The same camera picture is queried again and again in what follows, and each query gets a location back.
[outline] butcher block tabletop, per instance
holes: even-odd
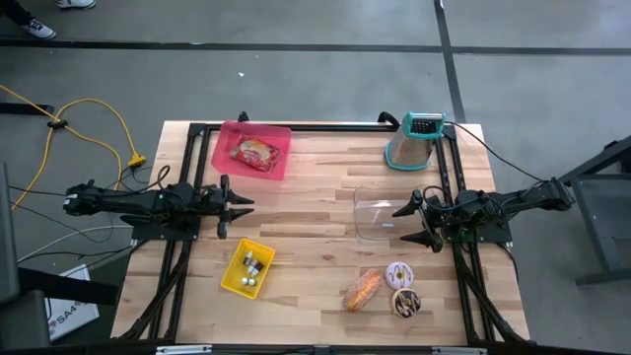
[[[164,184],[177,182],[189,123],[165,122],[152,181],[161,167],[169,165],[171,173]],[[483,139],[480,125],[465,127]],[[456,132],[467,188],[494,190],[485,148],[461,129]],[[211,138],[204,184],[219,182],[220,173],[210,165],[218,134],[214,132]],[[176,341],[465,344],[450,246],[432,253],[428,248],[399,241],[387,233],[381,236],[373,231],[370,235],[375,238],[369,241],[357,236],[353,193],[358,187],[382,191],[384,199],[408,199],[415,186],[441,184],[435,153],[432,165],[424,171],[399,172],[388,168],[384,147],[392,136],[393,133],[382,132],[294,132],[284,180],[230,176],[233,191],[255,201],[254,212],[234,222],[223,241],[216,237],[217,219],[203,219],[199,238],[192,246]],[[194,177],[199,146],[199,143],[195,146],[190,177]],[[452,173],[447,144],[445,152]],[[242,238],[276,250],[255,300],[220,285]],[[130,256],[112,336],[127,330],[156,293],[165,244],[151,241]],[[480,245],[480,257],[490,299],[516,332],[528,338],[510,259],[497,246],[487,244]],[[414,272],[411,288],[421,298],[421,311],[410,319],[394,315],[390,308],[393,291],[386,285],[363,310],[345,311],[342,298],[353,282],[370,268],[383,272],[394,261],[411,266]],[[479,334],[482,333],[479,307],[474,297],[471,300]],[[161,333],[167,327],[171,304],[172,295],[165,302]]]

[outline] yellow cable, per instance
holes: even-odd
[[[27,186],[26,190],[30,190],[33,187],[33,185],[35,185],[35,183],[39,179],[39,176],[41,175],[41,172],[43,172],[43,169],[46,167],[46,161],[48,161],[48,152],[50,151],[50,141],[52,140],[52,131],[53,131],[52,128],[48,128],[48,137],[46,137],[46,147],[43,150],[43,158],[41,159],[39,170],[37,171],[37,174],[35,175],[33,180],[31,180],[31,183],[29,183],[29,186]],[[22,192],[22,194],[20,195],[20,198],[18,198],[16,203],[13,206],[11,206],[11,211],[15,210],[20,204],[20,202],[22,202],[22,200],[25,197],[27,197],[27,193],[28,192],[26,191]]]
[[[10,90],[9,88],[7,88],[7,87],[5,87],[5,86],[3,86],[3,85],[0,85],[0,89],[4,90],[5,92],[7,92],[7,93],[11,94],[12,96],[14,96],[14,97],[16,97],[16,98],[18,98],[18,99],[22,100],[23,102],[25,102],[25,103],[29,104],[30,106],[32,106],[32,107],[34,107],[34,108],[36,108],[37,110],[39,110],[40,112],[44,113],[44,114],[45,114],[45,115],[47,115],[48,117],[52,118],[52,120],[53,120],[54,122],[58,122],[58,121],[60,121],[61,119],[60,119],[59,117],[61,116],[61,114],[62,114],[62,113],[63,113],[66,109],[68,109],[68,108],[70,108],[70,107],[72,107],[72,106],[74,106],[74,105],[76,105],[76,104],[90,102],[90,103],[96,103],[96,104],[103,105],[104,107],[106,107],[107,109],[109,109],[109,110],[110,110],[110,111],[111,111],[111,112],[112,112],[112,113],[113,113],[116,117],[118,117],[118,120],[119,120],[119,121],[120,121],[120,123],[122,124],[123,129],[125,130],[125,134],[127,135],[127,140],[129,141],[129,146],[131,147],[131,151],[132,151],[132,160],[129,162],[129,165],[130,165],[130,166],[131,166],[132,164],[133,164],[133,165],[138,165],[138,164],[142,165],[142,164],[144,164],[144,162],[146,162],[145,157],[143,157],[143,156],[139,155],[139,154],[138,154],[138,152],[136,152],[136,148],[134,147],[134,143],[133,143],[133,141],[132,141],[132,139],[131,139],[131,134],[129,133],[129,129],[127,128],[127,124],[125,124],[125,120],[122,118],[122,116],[121,116],[121,115],[120,115],[120,114],[119,114],[119,113],[118,113],[115,109],[113,109],[113,107],[111,107],[110,105],[106,104],[105,102],[102,102],[102,101],[100,101],[100,100],[96,100],[96,99],[81,99],[81,100],[78,100],[78,101],[76,101],[76,102],[70,103],[70,104],[68,104],[68,105],[66,105],[66,106],[64,106],[64,107],[62,107],[62,108],[59,110],[59,112],[57,113],[57,115],[52,115],[52,114],[50,114],[49,112],[47,112],[46,110],[44,110],[44,109],[40,108],[39,106],[35,105],[34,103],[32,103],[31,101],[29,101],[28,99],[26,99],[26,98],[24,98],[24,97],[20,96],[19,94],[17,94],[17,93],[15,93],[15,92],[13,92],[13,91],[12,91],[12,90]],[[85,141],[88,141],[88,142],[92,142],[92,143],[98,144],[98,145],[100,145],[100,146],[102,146],[102,147],[105,147],[105,148],[107,148],[108,150],[110,150],[110,151],[112,152],[112,154],[116,157],[116,160],[117,160],[117,162],[118,162],[118,175],[117,175],[117,176],[118,176],[118,177],[120,177],[120,175],[121,175],[121,173],[122,173],[122,164],[121,164],[121,162],[120,162],[120,155],[118,155],[118,152],[116,152],[116,150],[115,150],[115,149],[113,149],[111,146],[109,146],[108,144],[106,144],[106,143],[104,143],[104,142],[102,142],[102,141],[100,141],[100,140],[98,140],[98,139],[94,139],[94,138],[86,137],[86,136],[84,136],[83,134],[81,134],[81,133],[77,132],[76,130],[74,130],[74,129],[72,129],[72,128],[68,127],[68,126],[66,126],[65,128],[66,128],[67,130],[69,130],[72,134],[74,134],[75,136],[77,136],[77,137],[79,137],[79,138],[81,138],[81,139],[83,139],[83,140],[85,140]],[[22,202],[22,200],[24,200],[24,198],[25,198],[25,197],[27,196],[27,194],[29,193],[29,192],[28,192],[28,190],[30,190],[30,189],[31,189],[31,188],[32,188],[32,187],[33,187],[33,186],[37,183],[37,181],[39,180],[39,176],[40,176],[40,175],[41,175],[41,173],[43,172],[43,170],[44,170],[44,168],[45,168],[45,166],[46,166],[46,163],[47,163],[47,161],[48,161],[48,154],[49,154],[49,152],[50,152],[50,142],[51,142],[51,140],[52,140],[52,133],[53,133],[53,130],[54,130],[54,129],[52,129],[52,128],[50,128],[50,129],[48,130],[48,136],[47,136],[47,138],[46,138],[46,145],[45,145],[45,149],[44,149],[44,154],[43,154],[43,157],[42,157],[42,159],[41,159],[41,164],[40,164],[40,166],[39,166],[39,171],[37,171],[37,174],[35,175],[35,177],[34,177],[34,178],[33,178],[33,180],[31,181],[31,183],[29,183],[29,186],[26,188],[26,190],[27,190],[27,191],[24,191],[24,192],[22,193],[22,195],[20,195],[20,198],[18,198],[18,200],[16,201],[15,205],[11,208],[11,210],[12,210],[12,211],[13,211],[13,210],[15,210],[15,208],[16,208],[16,207],[17,207],[17,206],[18,206],[18,205]],[[118,189],[118,186],[119,186],[119,181],[118,181],[118,182],[116,183],[116,185],[114,186],[114,189]]]
[[[103,105],[104,107],[106,107],[107,109],[109,109],[111,111],[111,113],[113,113],[116,117],[118,117],[118,120],[120,121],[120,124],[122,125],[122,128],[125,130],[125,134],[127,135],[127,140],[129,141],[129,147],[131,147],[131,153],[132,154],[138,154],[138,152],[136,152],[136,148],[134,147],[134,142],[131,140],[131,133],[129,133],[129,129],[127,128],[127,124],[125,123],[125,120],[122,118],[122,116],[116,112],[116,110],[106,104],[105,102],[102,102],[101,100],[97,100],[97,99],[81,99],[81,100],[77,100],[74,103],[70,103],[64,107],[62,107],[59,112],[57,113],[57,117],[60,117],[61,114],[63,113],[63,111],[65,111],[66,109],[76,105],[76,104],[80,104],[80,103],[96,103],[96,104],[100,104]]]

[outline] yellow basket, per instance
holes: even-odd
[[[244,265],[245,256],[249,251],[252,251],[252,259],[256,259],[264,265],[255,277],[247,274],[247,266]],[[268,248],[248,239],[242,239],[233,255],[233,259],[230,261],[230,266],[228,266],[224,278],[221,280],[221,287],[246,296],[249,299],[255,299],[260,287],[263,285],[265,275],[267,275],[267,270],[272,264],[275,253],[276,250],[273,248]],[[247,286],[242,284],[241,280],[244,277],[253,278],[256,280],[256,285]]]

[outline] sneaker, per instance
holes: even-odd
[[[97,5],[97,0],[57,0],[59,9],[90,9]]]
[[[31,19],[29,24],[22,26],[22,28],[29,34],[40,39],[52,39],[54,36],[57,35],[57,33],[53,31],[52,28],[44,25],[35,18]]]

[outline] pink basket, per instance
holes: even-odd
[[[278,148],[280,157],[270,172],[259,171],[230,156],[242,134]],[[282,180],[285,178],[291,141],[292,130],[287,127],[226,121],[221,125],[211,164],[224,174]]]

